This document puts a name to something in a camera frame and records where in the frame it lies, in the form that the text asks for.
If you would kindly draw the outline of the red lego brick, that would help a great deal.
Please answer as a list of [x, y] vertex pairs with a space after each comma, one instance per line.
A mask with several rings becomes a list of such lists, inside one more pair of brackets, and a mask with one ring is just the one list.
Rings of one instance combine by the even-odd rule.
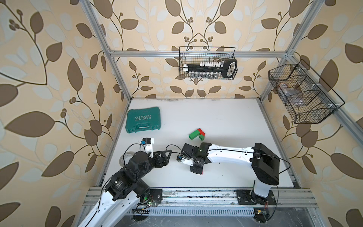
[[203, 137], [205, 137], [205, 132], [202, 129], [198, 129], [200, 135], [202, 135]]

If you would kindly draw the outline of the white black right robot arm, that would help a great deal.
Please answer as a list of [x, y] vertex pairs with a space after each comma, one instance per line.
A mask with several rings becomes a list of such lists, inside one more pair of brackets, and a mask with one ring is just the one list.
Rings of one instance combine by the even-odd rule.
[[256, 175], [251, 197], [268, 198], [272, 186], [279, 185], [280, 158], [262, 143], [233, 148], [203, 142], [199, 147], [185, 144], [176, 160], [190, 166], [190, 172], [203, 174], [205, 164], [230, 163], [251, 167]]

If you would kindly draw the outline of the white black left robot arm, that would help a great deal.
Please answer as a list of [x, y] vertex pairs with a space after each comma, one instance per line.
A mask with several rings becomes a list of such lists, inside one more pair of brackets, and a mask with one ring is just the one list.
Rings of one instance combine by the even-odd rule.
[[136, 152], [102, 188], [100, 198], [80, 227], [114, 227], [137, 204], [150, 198], [150, 187], [142, 178], [155, 168], [168, 165], [171, 150]]

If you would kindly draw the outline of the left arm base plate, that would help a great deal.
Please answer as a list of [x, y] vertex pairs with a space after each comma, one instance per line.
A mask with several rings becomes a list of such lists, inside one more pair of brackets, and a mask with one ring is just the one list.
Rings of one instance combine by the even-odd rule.
[[138, 199], [139, 199], [139, 203], [155, 203], [155, 204], [160, 204], [162, 202], [162, 198], [163, 198], [163, 190], [162, 189], [146, 189], [144, 191], [135, 191]]

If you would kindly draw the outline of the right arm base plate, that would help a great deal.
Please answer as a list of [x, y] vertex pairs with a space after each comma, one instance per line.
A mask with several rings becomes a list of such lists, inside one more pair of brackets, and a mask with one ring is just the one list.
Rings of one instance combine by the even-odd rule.
[[269, 190], [267, 197], [256, 195], [252, 189], [236, 190], [236, 196], [239, 205], [276, 205], [277, 196]]

